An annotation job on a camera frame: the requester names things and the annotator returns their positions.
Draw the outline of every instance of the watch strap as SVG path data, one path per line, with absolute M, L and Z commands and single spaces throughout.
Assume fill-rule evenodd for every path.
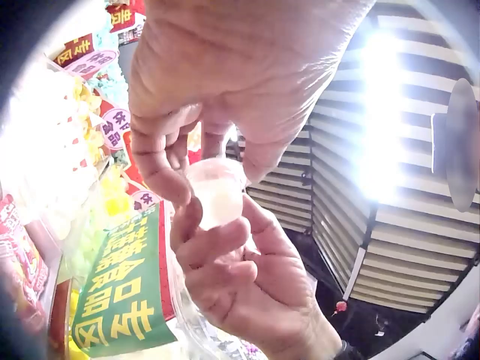
M 334 360 L 363 360 L 363 356 L 345 340 L 342 340 L 342 349 Z

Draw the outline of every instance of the green sign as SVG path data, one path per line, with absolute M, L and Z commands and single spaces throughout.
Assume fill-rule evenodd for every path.
M 72 337 L 91 358 L 175 341 L 163 317 L 158 259 L 159 205 L 110 231 L 73 319 Z

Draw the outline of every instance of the pink circular sticker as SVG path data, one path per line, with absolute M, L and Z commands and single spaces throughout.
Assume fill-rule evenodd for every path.
M 122 149 L 122 135 L 130 129 L 130 112 L 125 109 L 114 108 L 107 111 L 102 119 L 105 122 L 102 125 L 105 145 L 111 150 Z
M 65 70 L 88 80 L 100 69 L 110 65 L 117 57 L 118 52 L 114 50 L 94 51 L 72 62 Z
M 160 202 L 160 198 L 150 190 L 140 190 L 132 194 L 133 208 L 138 212 L 145 211 Z

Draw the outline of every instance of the white liquid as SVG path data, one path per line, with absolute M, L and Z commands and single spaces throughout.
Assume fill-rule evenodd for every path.
M 202 203 L 204 215 L 200 227 L 208 230 L 239 218 L 243 199 L 239 184 L 232 179 L 215 179 L 192 183 L 193 192 Z

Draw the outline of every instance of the wrist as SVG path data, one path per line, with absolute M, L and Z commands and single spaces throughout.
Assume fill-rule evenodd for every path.
M 268 353 L 269 360 L 332 360 L 342 349 L 340 336 L 318 306 L 297 344 L 281 352 Z

